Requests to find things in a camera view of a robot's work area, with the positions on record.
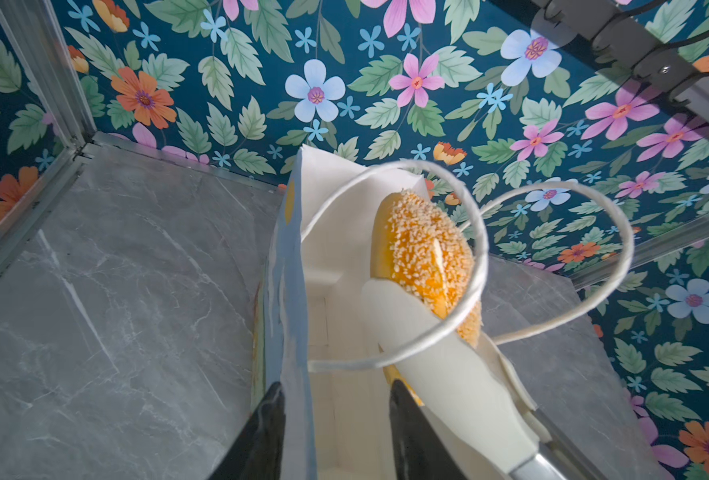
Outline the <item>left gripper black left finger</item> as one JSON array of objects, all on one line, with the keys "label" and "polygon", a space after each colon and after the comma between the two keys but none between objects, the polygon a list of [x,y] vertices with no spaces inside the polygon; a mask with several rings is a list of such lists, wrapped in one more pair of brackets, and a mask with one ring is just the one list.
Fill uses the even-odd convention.
[{"label": "left gripper black left finger", "polygon": [[284,404],[282,384],[274,382],[208,479],[280,479],[286,431]]}]

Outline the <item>steel tongs with white tips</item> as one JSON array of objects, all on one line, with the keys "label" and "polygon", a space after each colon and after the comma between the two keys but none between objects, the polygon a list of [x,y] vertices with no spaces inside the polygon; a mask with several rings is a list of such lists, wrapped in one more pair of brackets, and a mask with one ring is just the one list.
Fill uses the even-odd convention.
[{"label": "steel tongs with white tips", "polygon": [[[440,320],[421,300],[390,281],[370,278],[362,288],[365,323],[388,354],[413,344]],[[511,479],[575,479],[570,456],[536,416],[512,364],[488,338],[472,348],[452,330],[396,364],[426,408],[460,442]]]}]

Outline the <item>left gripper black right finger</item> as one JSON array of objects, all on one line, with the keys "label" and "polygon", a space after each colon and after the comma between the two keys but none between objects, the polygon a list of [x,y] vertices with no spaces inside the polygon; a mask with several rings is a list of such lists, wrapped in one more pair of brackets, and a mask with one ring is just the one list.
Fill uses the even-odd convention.
[{"label": "left gripper black right finger", "polygon": [[389,413],[398,480],[466,479],[401,380],[392,384]]}]

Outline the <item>sesame seeded oval bread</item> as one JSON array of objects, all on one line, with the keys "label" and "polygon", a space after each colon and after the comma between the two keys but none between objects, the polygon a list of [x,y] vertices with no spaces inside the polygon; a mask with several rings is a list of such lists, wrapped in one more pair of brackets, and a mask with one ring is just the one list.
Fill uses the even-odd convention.
[{"label": "sesame seeded oval bread", "polygon": [[462,231],[433,202],[413,190],[382,201],[372,235],[372,278],[400,285],[445,320],[462,299],[473,266]]}]

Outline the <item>white and green paper bag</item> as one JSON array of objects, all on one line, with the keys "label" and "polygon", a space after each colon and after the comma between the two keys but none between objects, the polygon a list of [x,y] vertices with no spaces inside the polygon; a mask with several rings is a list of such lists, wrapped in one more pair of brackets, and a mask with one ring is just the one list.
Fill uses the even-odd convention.
[{"label": "white and green paper bag", "polygon": [[488,338],[512,364],[536,416],[562,445],[575,479],[634,479],[654,473],[637,459],[636,418],[586,314],[622,281],[614,275],[588,301],[570,280],[488,254],[479,245],[462,311],[388,354],[365,323],[372,232],[390,194],[427,194],[440,167],[401,160],[364,167],[314,147],[300,148],[278,214],[256,300],[254,393],[284,390],[282,479],[398,479],[389,400],[406,384],[466,479],[511,479],[470,450],[426,408],[397,362],[455,330],[472,348]]}]

